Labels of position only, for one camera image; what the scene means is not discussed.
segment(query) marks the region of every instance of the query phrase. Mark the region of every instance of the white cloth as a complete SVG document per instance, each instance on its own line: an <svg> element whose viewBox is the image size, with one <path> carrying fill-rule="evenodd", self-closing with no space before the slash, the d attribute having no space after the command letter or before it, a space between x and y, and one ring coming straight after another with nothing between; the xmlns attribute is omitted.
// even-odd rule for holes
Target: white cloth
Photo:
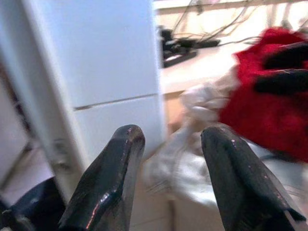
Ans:
<svg viewBox="0 0 308 231"><path fill-rule="evenodd" d="M239 82L231 69L223 77L186 90L182 127L143 164L143 180L152 193L166 193L175 205L176 231L223 231L209 172L201 149L200 132L218 122L218 113ZM256 151L266 149L250 144ZM306 201L305 168L301 164L266 161L299 208Z"/></svg>

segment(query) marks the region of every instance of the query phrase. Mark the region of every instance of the red fabric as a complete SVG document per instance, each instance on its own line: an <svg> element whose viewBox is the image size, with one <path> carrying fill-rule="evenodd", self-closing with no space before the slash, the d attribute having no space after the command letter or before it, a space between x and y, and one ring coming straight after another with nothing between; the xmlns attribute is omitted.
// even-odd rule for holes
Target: red fabric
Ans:
<svg viewBox="0 0 308 231"><path fill-rule="evenodd" d="M257 45L237 53L242 85L220 112L220 121L253 142L308 162L308 93L278 96L253 90L257 76L274 71L263 69L266 55L300 41L304 39L299 33L269 29Z"/></svg>

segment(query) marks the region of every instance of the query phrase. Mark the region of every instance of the cabinet door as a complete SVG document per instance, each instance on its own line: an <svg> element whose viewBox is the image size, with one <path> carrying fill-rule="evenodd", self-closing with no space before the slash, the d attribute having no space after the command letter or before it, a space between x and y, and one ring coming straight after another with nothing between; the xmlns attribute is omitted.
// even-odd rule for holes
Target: cabinet door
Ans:
<svg viewBox="0 0 308 231"><path fill-rule="evenodd" d="M74 107L158 93L151 1L24 2Z"/></svg>
<svg viewBox="0 0 308 231"><path fill-rule="evenodd" d="M163 117L158 96L125 100L75 112L90 162L102 151L120 126L135 124L145 135L143 158L164 140Z"/></svg>

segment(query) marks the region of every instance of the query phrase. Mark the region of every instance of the black fabric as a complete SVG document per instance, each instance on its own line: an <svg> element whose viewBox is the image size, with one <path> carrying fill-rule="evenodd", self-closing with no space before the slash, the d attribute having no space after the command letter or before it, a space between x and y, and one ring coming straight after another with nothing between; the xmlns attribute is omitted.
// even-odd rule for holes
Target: black fabric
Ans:
<svg viewBox="0 0 308 231"><path fill-rule="evenodd" d="M308 70L284 70L269 77L258 77L254 90L276 95L306 92L308 91Z"/></svg>
<svg viewBox="0 0 308 231"><path fill-rule="evenodd" d="M302 68L308 60L308 43L297 42L285 45L281 51L269 55L263 63L265 69Z"/></svg>

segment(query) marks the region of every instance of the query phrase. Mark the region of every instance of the white refrigerator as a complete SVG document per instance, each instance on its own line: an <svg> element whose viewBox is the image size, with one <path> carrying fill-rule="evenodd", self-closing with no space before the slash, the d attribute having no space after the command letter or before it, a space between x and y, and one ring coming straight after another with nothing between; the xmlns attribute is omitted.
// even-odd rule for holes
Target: white refrigerator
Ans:
<svg viewBox="0 0 308 231"><path fill-rule="evenodd" d="M0 57L68 200L122 125L165 139L150 0L2 0Z"/></svg>

